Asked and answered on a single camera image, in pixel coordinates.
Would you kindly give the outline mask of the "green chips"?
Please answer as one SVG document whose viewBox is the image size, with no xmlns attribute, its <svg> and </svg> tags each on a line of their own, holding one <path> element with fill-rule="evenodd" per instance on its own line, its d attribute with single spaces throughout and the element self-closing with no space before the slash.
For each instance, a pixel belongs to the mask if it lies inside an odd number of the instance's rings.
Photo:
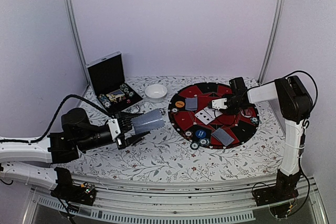
<svg viewBox="0 0 336 224">
<path fill-rule="evenodd" d="M 202 146 L 202 147 L 206 147 L 206 146 L 209 146 L 210 144 L 210 140 L 208 138 L 202 138 L 199 140 L 199 145 Z"/>
<path fill-rule="evenodd" d="M 255 124 L 255 125 L 259 124 L 259 119 L 257 117 L 252 117 L 250 121 L 252 124 Z"/>
</svg>

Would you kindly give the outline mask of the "blue card deck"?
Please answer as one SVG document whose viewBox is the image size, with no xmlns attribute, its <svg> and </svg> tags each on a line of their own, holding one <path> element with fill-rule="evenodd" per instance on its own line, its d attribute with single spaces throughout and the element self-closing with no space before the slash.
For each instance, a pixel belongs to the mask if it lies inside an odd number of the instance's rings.
<svg viewBox="0 0 336 224">
<path fill-rule="evenodd" d="M 131 119 L 135 134 L 150 132 L 165 125 L 163 115 L 159 109 L 155 109 Z"/>
</svg>

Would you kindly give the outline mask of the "dealt cards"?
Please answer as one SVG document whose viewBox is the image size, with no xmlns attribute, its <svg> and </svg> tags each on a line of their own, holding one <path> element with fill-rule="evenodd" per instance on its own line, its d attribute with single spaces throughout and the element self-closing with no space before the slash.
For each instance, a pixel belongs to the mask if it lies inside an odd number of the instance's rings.
<svg viewBox="0 0 336 224">
<path fill-rule="evenodd" d="M 185 99 L 185 109 L 187 111 L 196 111 L 198 108 L 198 99 L 197 97 L 186 98 Z"/>
<path fill-rule="evenodd" d="M 212 136 L 220 141 L 225 147 L 233 143 L 234 138 L 231 137 L 225 130 L 218 128 L 212 133 Z"/>
</svg>

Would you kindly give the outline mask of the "blue small blind button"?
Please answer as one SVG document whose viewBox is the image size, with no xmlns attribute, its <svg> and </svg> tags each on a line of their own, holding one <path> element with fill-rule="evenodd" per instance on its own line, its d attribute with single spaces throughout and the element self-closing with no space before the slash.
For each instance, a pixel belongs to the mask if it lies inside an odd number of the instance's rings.
<svg viewBox="0 0 336 224">
<path fill-rule="evenodd" d="M 195 136 L 197 138 L 203 139 L 203 138 L 206 138 L 207 134 L 206 134 L 206 131 L 204 130 L 196 130 Z"/>
</svg>

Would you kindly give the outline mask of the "orange big blind button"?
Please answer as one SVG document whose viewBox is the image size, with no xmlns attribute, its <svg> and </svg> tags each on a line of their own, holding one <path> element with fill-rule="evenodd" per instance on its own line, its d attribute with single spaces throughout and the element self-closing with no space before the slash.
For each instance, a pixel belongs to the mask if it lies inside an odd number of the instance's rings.
<svg viewBox="0 0 336 224">
<path fill-rule="evenodd" d="M 185 102 L 183 102 L 183 101 L 176 101 L 175 106 L 177 108 L 182 108 L 182 107 L 185 106 Z"/>
</svg>

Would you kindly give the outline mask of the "red chips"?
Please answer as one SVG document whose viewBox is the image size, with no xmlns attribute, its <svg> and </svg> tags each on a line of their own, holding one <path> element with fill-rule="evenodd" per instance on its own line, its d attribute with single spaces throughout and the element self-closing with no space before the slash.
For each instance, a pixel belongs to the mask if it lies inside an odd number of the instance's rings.
<svg viewBox="0 0 336 224">
<path fill-rule="evenodd" d="M 187 139 L 191 139 L 191 137 L 192 137 L 192 135 L 193 135 L 193 133 L 192 133 L 191 131 L 185 131 L 184 134 L 185 134 L 185 137 L 186 137 Z"/>
</svg>

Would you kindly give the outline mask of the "blue chips off mat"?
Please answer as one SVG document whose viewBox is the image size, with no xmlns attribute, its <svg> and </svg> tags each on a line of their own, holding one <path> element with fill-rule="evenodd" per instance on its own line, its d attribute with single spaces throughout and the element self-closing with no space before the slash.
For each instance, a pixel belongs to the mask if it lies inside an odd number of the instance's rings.
<svg viewBox="0 0 336 224">
<path fill-rule="evenodd" d="M 192 142 L 192 143 L 190 144 L 190 148 L 191 148 L 192 150 L 197 150 L 197 149 L 199 148 L 199 144 L 196 143 L 196 142 Z"/>
</svg>

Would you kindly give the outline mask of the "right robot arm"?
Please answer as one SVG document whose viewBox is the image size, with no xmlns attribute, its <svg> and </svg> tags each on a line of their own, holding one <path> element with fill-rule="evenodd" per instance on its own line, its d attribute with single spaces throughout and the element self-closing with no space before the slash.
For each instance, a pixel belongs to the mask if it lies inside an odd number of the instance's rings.
<svg viewBox="0 0 336 224">
<path fill-rule="evenodd" d="M 215 111 L 206 117 L 212 100 L 231 95 L 224 77 L 135 77 L 129 85 L 144 94 L 152 84 L 167 87 L 160 102 L 144 98 L 129 111 L 162 113 L 164 126 L 139 143 L 115 154 L 120 173 L 116 178 L 138 182 L 204 184 L 230 179 L 296 173 L 300 138 L 305 128 L 300 118 L 279 120 L 271 104 L 278 102 L 274 84 L 259 86 L 245 79 L 249 106 L 235 111 Z"/>
</svg>

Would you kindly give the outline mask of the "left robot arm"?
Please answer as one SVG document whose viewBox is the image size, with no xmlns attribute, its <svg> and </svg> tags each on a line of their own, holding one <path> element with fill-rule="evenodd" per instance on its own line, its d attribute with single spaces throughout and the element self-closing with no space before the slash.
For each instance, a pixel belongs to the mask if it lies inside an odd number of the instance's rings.
<svg viewBox="0 0 336 224">
<path fill-rule="evenodd" d="M 75 108 L 61 116 L 62 132 L 23 140 L 1 139 L 1 177 L 56 191 L 67 200 L 78 195 L 78 186 L 72 182 L 69 170 L 61 167 L 40 168 L 31 162 L 65 164 L 77 160 L 80 153 L 115 144 L 122 150 L 133 145 L 147 132 L 132 135 L 132 118 L 137 115 L 121 112 L 109 118 L 104 125 L 90 123 L 84 109 Z"/>
</svg>

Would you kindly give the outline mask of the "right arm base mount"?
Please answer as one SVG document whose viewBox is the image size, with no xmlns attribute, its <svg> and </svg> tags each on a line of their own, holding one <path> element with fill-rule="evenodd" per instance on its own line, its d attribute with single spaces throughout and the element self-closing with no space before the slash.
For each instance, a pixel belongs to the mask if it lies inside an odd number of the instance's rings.
<svg viewBox="0 0 336 224">
<path fill-rule="evenodd" d="M 269 205 L 299 196 L 295 185 L 276 183 L 274 186 L 264 184 L 261 188 L 252 188 L 252 196 L 257 206 Z"/>
</svg>

